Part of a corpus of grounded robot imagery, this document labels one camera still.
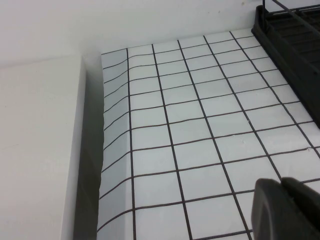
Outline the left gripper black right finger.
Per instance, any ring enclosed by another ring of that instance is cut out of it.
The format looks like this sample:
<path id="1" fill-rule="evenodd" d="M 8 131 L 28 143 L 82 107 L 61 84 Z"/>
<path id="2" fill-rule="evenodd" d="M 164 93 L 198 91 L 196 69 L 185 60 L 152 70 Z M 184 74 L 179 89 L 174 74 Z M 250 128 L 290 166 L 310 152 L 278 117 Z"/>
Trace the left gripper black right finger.
<path id="1" fill-rule="evenodd" d="M 292 177 L 284 177 L 281 185 L 298 208 L 303 240 L 320 239 L 320 194 Z"/>

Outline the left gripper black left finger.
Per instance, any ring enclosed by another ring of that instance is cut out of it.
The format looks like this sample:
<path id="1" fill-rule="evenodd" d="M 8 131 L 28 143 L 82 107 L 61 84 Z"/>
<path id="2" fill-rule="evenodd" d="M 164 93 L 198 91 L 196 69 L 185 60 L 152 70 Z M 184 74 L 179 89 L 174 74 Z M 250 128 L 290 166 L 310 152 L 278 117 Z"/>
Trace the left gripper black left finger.
<path id="1" fill-rule="evenodd" d="M 251 223 L 256 240 L 300 238 L 299 209 L 282 185 L 273 179 L 256 181 Z"/>

